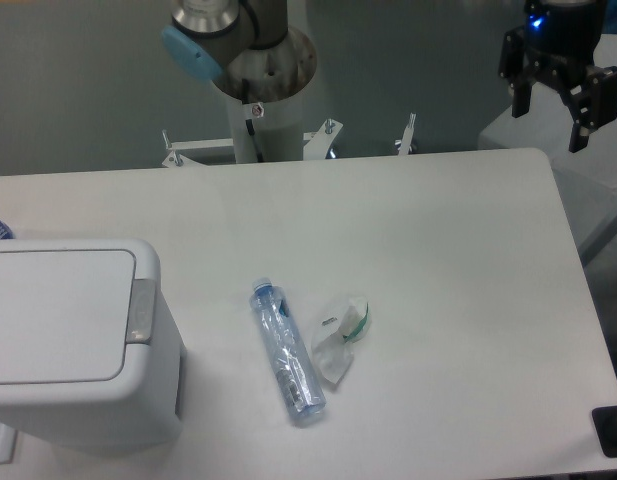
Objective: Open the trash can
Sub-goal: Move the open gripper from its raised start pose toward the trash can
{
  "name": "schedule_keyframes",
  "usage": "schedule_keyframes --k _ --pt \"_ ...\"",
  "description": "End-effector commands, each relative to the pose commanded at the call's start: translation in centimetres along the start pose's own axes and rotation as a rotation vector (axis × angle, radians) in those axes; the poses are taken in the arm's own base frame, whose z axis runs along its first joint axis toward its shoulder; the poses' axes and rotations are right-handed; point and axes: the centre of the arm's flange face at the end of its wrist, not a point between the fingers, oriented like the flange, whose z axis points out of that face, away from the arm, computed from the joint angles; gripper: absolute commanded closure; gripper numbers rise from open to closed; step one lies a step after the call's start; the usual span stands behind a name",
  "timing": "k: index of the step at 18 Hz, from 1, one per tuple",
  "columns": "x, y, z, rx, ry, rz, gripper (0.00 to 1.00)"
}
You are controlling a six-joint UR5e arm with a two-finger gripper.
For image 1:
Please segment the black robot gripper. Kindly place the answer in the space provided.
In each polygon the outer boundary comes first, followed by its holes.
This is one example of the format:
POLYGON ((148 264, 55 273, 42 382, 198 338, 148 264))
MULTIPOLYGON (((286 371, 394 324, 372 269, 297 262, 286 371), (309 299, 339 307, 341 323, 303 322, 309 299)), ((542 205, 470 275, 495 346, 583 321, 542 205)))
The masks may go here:
POLYGON ((569 98, 571 153, 586 148, 592 133, 617 119, 617 66, 594 63, 606 7, 605 1, 526 1, 524 28, 503 38, 498 74, 512 91, 513 118, 529 112, 536 82, 557 91, 581 88, 569 98))

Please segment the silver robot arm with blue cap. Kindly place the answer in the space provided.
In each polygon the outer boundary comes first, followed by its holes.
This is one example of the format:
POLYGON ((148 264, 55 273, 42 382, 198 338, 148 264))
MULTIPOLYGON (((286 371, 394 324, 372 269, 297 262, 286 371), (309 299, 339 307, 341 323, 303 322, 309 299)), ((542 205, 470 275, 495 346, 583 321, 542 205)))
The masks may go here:
MULTIPOLYGON (((617 33, 617 1, 527 1, 524 22, 507 31, 499 76, 512 94, 512 115, 530 109, 532 88, 557 92, 573 122, 570 150, 617 118, 617 67, 600 67, 593 53, 605 33, 617 33)), ((289 35, 284 1, 174 1, 162 32, 171 57, 202 81, 226 75, 246 50, 268 51, 289 35)))

